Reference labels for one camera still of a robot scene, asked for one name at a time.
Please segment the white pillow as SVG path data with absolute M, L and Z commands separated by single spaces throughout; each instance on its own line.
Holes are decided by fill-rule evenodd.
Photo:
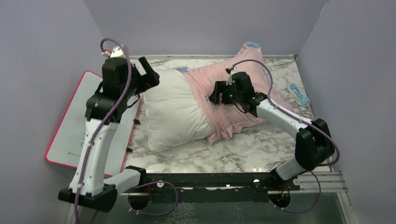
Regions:
M 160 83 L 143 94 L 148 147 L 157 153 L 170 147 L 201 140 L 212 128 L 178 70 L 157 70 Z

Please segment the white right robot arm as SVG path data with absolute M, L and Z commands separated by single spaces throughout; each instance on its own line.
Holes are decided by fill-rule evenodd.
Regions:
M 298 174 L 320 166 L 335 153 L 324 120 L 298 116 L 276 104 L 269 95 L 256 92 L 245 72 L 233 72 L 228 80 L 216 81 L 209 100 L 216 105 L 239 105 L 243 113 L 276 125 L 296 141 L 294 156 L 270 172 L 267 182 L 276 190 L 281 190 Z

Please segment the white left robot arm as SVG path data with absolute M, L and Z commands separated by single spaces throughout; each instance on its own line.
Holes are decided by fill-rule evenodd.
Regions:
M 121 173 L 104 178 L 110 146 L 129 99 L 160 83 L 159 74 L 147 59 L 138 60 L 144 75 L 122 57 L 108 58 L 102 65 L 102 81 L 86 102 L 85 141 L 80 161 L 69 187 L 59 191 L 60 201 L 109 212 L 121 193 L 130 188 L 137 192 L 146 188 L 143 168 L 128 166 Z

